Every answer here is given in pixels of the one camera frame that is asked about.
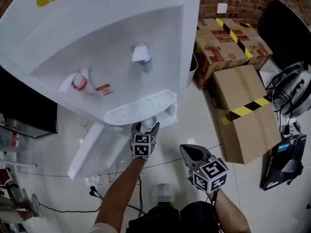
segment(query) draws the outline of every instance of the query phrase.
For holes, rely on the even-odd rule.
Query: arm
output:
[[[212,201],[214,194],[208,194]],[[247,220],[234,203],[219,189],[215,210],[224,233],[251,233]]]
[[[120,232],[125,208],[145,162],[142,158],[134,159],[112,183],[103,199],[95,223],[106,223]]]

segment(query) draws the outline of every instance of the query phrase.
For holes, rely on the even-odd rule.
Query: white drip tray grille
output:
[[[104,121],[112,125],[140,122],[166,110],[176,101],[177,94],[171,90],[163,90],[108,111]]]

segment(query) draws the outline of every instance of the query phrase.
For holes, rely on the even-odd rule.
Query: white light switch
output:
[[[218,14],[225,14],[227,12],[228,4],[227,3],[219,3],[217,7]]]

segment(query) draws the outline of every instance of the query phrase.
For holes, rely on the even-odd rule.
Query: gray sleeve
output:
[[[115,228],[105,223],[97,223],[93,226],[90,233],[118,233]]]

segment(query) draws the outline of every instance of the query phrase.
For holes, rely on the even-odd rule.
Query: clear plastic container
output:
[[[29,138],[0,127],[0,151],[21,152],[27,150]]]

